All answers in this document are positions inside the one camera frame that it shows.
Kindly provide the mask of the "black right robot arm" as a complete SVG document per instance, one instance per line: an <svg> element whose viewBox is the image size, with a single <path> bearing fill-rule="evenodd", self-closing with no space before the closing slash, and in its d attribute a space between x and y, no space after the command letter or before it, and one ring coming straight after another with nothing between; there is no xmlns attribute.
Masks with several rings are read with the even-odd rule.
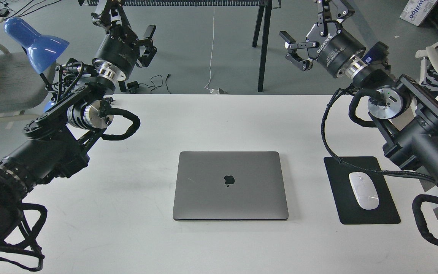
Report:
<svg viewBox="0 0 438 274"><path fill-rule="evenodd" d="M400 170L377 170L393 177L418 178L438 187L438 101L419 83L407 75L394 77L388 64L388 46L377 42L370 50L346 31L342 22L354 14L344 0L316 1L317 21L304 42L297 42L286 31L286 59L302 71L311 69L313 61L334 78L347 76L351 85L338 89L328 103L321 122L321 137L327 151L340 164L341 159L327 145L325 122L330 108L341 95L353 96L348 116L362 127L377 128L386 144L384 156ZM429 232L423 202L438 204L438 197L418 195L412 203L415 221L421 236L438 246L438 239Z"/></svg>

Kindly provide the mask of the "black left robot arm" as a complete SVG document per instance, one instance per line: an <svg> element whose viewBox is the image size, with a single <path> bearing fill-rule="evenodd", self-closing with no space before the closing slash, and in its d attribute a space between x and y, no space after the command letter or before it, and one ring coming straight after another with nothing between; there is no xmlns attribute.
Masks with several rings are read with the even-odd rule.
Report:
<svg viewBox="0 0 438 274"><path fill-rule="evenodd" d="M129 25L124 0L100 0L92 22L106 30L90 65L75 59L58 65L58 89L47 111L23 128L27 141L0 159L0 261L30 272L43 267L37 243L47 218L43 205L24 203L35 186L69 178L87 167L99 140L119 141L140 127L139 117L111 106L111 95L134 67L147 67L157 52L155 25L140 39Z"/></svg>

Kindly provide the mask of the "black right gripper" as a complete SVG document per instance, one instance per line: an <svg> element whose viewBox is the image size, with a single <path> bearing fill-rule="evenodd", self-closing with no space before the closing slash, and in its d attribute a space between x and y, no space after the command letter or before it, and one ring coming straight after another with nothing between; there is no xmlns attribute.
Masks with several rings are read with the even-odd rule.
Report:
<svg viewBox="0 0 438 274"><path fill-rule="evenodd" d="M366 47L353 35L344 30L340 23L351 17L355 10L347 0L315 0L317 5L317 23L315 23L306 39L309 42L296 42L286 31L279 35L285 40L287 49L285 58L301 71L312 68L312 59L318 62L334 78L339 78L346 69L346 63L352 56L361 57ZM309 59L297 54L298 49L308 49Z"/></svg>

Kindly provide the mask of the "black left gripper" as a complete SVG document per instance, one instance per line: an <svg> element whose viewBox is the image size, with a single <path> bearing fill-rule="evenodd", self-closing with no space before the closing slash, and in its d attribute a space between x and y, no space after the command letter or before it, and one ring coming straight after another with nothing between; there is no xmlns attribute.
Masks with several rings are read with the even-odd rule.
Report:
<svg viewBox="0 0 438 274"><path fill-rule="evenodd" d="M99 46L92 64L98 66L107 62L117 67L121 74L119 80L128 80L135 66L139 68L148 67L151 64L157 48L154 46L153 35L156 31L155 25L146 28L144 37L138 40L138 36L129 26L118 23L112 18L123 19L125 0L100 0L96 10L92 13L92 23L106 31L106 36ZM144 52L139 55L140 47Z"/></svg>

